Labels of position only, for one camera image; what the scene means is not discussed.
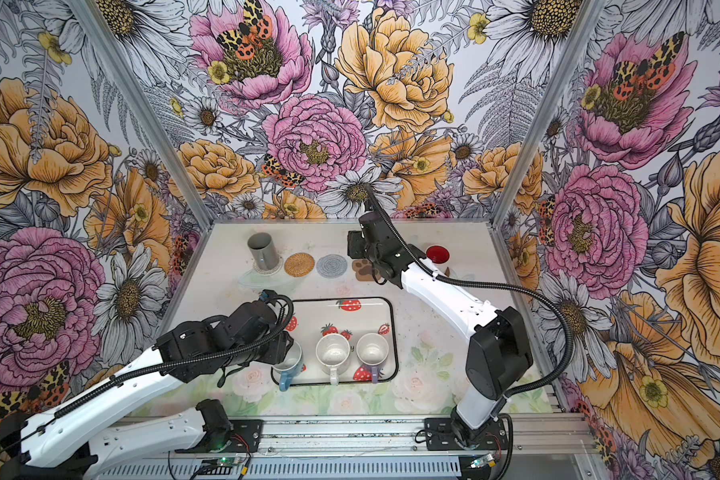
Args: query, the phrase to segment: tray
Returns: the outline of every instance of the tray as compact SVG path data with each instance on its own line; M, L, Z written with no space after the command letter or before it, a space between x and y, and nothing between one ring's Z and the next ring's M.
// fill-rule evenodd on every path
M356 309L354 302L360 301L360 308ZM343 302L352 301L352 305L345 305ZM355 353L357 341L366 333L381 333L387 339L390 346L389 357L381 368L379 383L392 380L397 374L399 362L397 360L397 340L395 339L394 315L392 304L389 300L380 296L334 298L326 300L294 300L295 328L288 326L288 332L293 339L301 345L304 357L305 370L293 379L291 387L294 386L318 386L330 385L330 377L323 372L315 354L317 342L322 338L324 329L330 326L335 327L330 332L342 333L346 330L351 332L349 346L349 367L338 376L339 385L348 383L371 383L370 380L359 382L352 377L355 371L360 368L360 360ZM270 370L271 379L280 385L279 372Z

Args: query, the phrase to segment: cup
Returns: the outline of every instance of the cup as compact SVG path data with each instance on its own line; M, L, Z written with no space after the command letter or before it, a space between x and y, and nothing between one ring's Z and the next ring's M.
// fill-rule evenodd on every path
M349 367L349 351L349 341L338 333L328 333L317 342L317 360L331 376L331 385L338 385L338 376Z
M378 383L378 373L389 356L389 343L378 333L366 333L355 346L360 363L371 372L371 381Z
M284 392L291 386L293 378L301 373L304 368L304 358L301 354L301 345L294 341L291 349L285 354L282 363L271 367L272 370L280 373L280 391Z
M248 238L248 248L253 255L253 263L257 270L268 272L274 270L280 263L280 257L277 255L275 243L271 240L271 235L263 232L252 235Z

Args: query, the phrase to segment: red strawberry print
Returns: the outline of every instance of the red strawberry print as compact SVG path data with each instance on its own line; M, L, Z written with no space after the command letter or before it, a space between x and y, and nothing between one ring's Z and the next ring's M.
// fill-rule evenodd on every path
M359 300L339 300L336 305L346 312L357 312L362 307Z
M372 380L371 373L365 369L364 366L361 366L357 371L355 372L355 375L352 377L355 382L369 382Z
M291 317L291 321L288 322L288 326L286 326L285 329L288 332L292 332L293 330L296 330L297 325L298 325L298 320L296 320L296 317Z
M326 336L328 333L338 333L338 329L332 323L328 323L322 327L322 336Z

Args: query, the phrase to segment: wall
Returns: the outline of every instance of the wall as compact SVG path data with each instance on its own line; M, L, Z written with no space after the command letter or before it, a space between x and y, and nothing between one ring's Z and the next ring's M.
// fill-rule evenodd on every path
M359 216L361 182L397 218L489 216L580 0L160 2L175 38L99 4L211 215L243 220Z
M122 95L64 35L86 51L62 3L0 1L0 421L153 343L199 240Z
M606 11L502 233L611 476L720 479L720 1Z

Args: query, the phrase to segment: mug with blue handle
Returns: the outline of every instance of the mug with blue handle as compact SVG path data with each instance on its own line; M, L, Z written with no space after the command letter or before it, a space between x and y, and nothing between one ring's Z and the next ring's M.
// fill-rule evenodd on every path
M389 343L378 333L366 333L355 347L357 357L365 370L371 373L371 381L378 383L379 372L389 356Z
M293 341L293 346L285 355L285 360L272 366L272 369L280 374L280 391L284 392L291 386L293 378L304 369L304 359L301 355L301 345Z

